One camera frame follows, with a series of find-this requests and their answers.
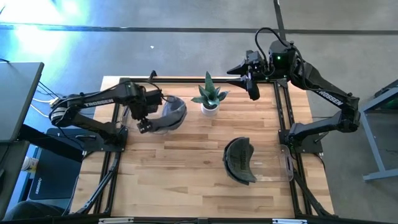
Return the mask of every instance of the white pot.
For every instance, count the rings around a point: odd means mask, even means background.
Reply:
[[[218,113],[220,106],[218,105],[216,108],[209,110],[207,108],[205,108],[205,106],[203,106],[203,104],[201,104],[201,112],[206,115],[206,116],[214,116]]]

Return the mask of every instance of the concrete floor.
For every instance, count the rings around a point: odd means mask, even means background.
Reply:
[[[273,0],[52,1],[55,5],[47,0],[37,2],[41,5],[7,6],[0,14],[0,22],[278,28]],[[280,7],[286,29],[398,29],[398,1],[394,0],[280,0]],[[396,35],[287,36],[325,79],[360,97],[361,104],[397,79],[397,38]],[[261,34],[259,38],[265,49],[273,40],[275,37],[270,34]],[[254,34],[55,32],[31,27],[0,30],[0,46],[0,58],[43,61],[41,81],[64,95],[98,90],[104,75],[149,75],[151,70],[171,76],[200,76],[207,70],[214,76],[226,75],[227,69],[242,60],[245,50],[256,50]],[[331,116],[337,111],[313,93],[308,93],[308,98],[313,116]],[[49,112],[45,105],[39,108]],[[26,123],[41,131],[50,127],[49,120],[34,110],[29,111]],[[351,134],[330,133],[322,140],[335,213],[346,218],[397,222],[398,177],[363,182],[362,175],[377,171],[364,138],[360,128]]]

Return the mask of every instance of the succulent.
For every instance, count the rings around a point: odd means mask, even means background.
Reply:
[[[195,103],[203,103],[203,106],[209,110],[215,109],[220,102],[223,101],[228,94],[228,91],[220,93],[220,88],[215,88],[213,80],[208,72],[206,72],[205,87],[199,86],[199,97],[192,98],[191,101]]]

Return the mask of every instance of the wooden tabletop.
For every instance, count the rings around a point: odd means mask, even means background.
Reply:
[[[117,84],[119,79],[104,77],[101,89]],[[129,138],[122,153],[112,216],[294,216],[288,182],[257,182],[245,186],[227,176],[222,161],[224,147],[230,140],[249,137],[255,152],[261,152],[265,176],[275,176],[272,170],[279,166],[276,155],[280,127],[274,87],[259,85],[261,97],[252,101],[243,89],[228,84],[215,85],[221,86],[221,91],[229,91],[215,117],[204,116],[200,104],[190,101],[199,95],[198,84],[162,83],[159,86],[165,95],[176,95],[187,103],[188,114],[181,127],[167,134],[140,134],[135,121],[128,121]],[[295,121],[312,122],[306,92],[292,85],[289,85],[289,91]],[[97,107],[95,119],[111,121],[113,107]],[[161,110],[159,108],[151,117],[160,116]],[[104,153],[96,152],[83,161],[72,212],[83,206],[98,185],[103,156]],[[302,157],[308,188],[324,208],[333,213],[322,163],[311,154],[303,154]],[[302,193],[298,186],[297,189],[300,207],[304,211]]]

